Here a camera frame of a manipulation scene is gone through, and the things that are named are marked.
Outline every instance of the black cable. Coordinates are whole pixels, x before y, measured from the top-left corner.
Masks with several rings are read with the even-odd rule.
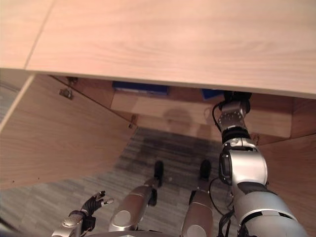
[[[230,210],[228,213],[224,214],[215,205],[214,200],[212,198],[212,194],[211,194],[211,187],[212,187],[213,182],[215,180],[217,180],[217,179],[219,179],[219,177],[216,177],[216,178],[212,179],[211,182],[209,183],[208,194],[209,194],[209,198],[211,199],[211,202],[212,202],[214,208],[218,211],[218,213],[220,213],[222,215],[222,218],[221,218],[221,220],[219,221],[219,224],[218,224],[218,237],[228,237],[229,229],[231,227],[231,217],[234,214],[235,210],[234,210],[234,207],[233,207],[232,210]],[[223,234],[223,227],[225,226],[225,224],[227,222],[228,222],[228,224],[227,224],[226,232],[225,232],[225,235],[224,235]]]
[[[229,229],[231,227],[231,217],[234,214],[235,210],[234,208],[226,213],[225,215],[222,216],[221,220],[219,221],[218,224],[218,237],[228,237],[229,234]],[[228,222],[227,227],[226,227],[226,233],[225,235],[223,234],[223,227],[225,224]]]
[[[229,219],[227,227],[226,227],[225,237],[228,237],[228,235],[229,235],[229,229],[231,227],[231,223],[232,223],[232,221]]]
[[[219,130],[220,132],[221,132],[221,128],[220,128],[218,122],[216,121],[214,112],[215,112],[215,109],[216,109],[217,107],[219,107],[220,105],[222,105],[223,103],[224,103],[224,101],[217,103],[217,104],[213,107],[213,110],[212,110],[212,117],[213,117],[214,123],[215,123],[216,127],[218,128],[218,130]]]
[[[215,209],[218,211],[219,214],[221,214],[222,216],[224,216],[224,214],[217,208],[217,206],[215,205],[214,201],[213,201],[213,198],[212,198],[212,194],[211,194],[211,186],[212,186],[212,183],[219,179],[219,177],[216,177],[214,179],[212,179],[212,181],[209,183],[209,187],[208,187],[208,194],[209,194],[209,198],[211,199],[211,202],[213,204],[213,206],[215,207]]]

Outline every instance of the blue object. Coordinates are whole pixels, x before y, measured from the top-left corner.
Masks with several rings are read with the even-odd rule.
[[[115,90],[131,91],[138,93],[147,93],[154,95],[167,95],[169,92],[169,86],[167,85],[152,85],[144,83],[132,83],[123,81],[114,81],[112,87]]]
[[[204,100],[223,94],[222,90],[201,89]]]

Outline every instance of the robot leg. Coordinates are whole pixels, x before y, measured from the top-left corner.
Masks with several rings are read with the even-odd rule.
[[[213,229],[213,211],[212,204],[208,194],[208,176],[199,181],[196,191],[192,191],[190,197],[190,206],[187,211],[181,237],[211,237]]]
[[[155,164],[155,176],[144,185],[131,191],[115,210],[109,225],[109,231],[133,231],[138,227],[148,205],[155,206],[157,188],[161,186],[163,163]]]

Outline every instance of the desk top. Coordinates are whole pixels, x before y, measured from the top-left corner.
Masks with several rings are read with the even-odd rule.
[[[0,68],[23,69],[54,0],[1,0]]]
[[[26,69],[316,98],[316,1],[56,0]]]

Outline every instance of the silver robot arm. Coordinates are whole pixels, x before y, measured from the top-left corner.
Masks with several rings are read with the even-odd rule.
[[[244,123],[250,96],[242,92],[225,95],[226,101],[219,104],[222,113],[215,121],[223,142],[219,177],[232,187],[238,236],[307,237],[285,202],[266,187],[266,161]]]
[[[100,191],[87,200],[80,211],[72,211],[54,231],[52,237],[82,237],[92,231],[95,225],[95,217],[92,214],[101,206],[113,203],[113,199],[103,200],[105,191]]]

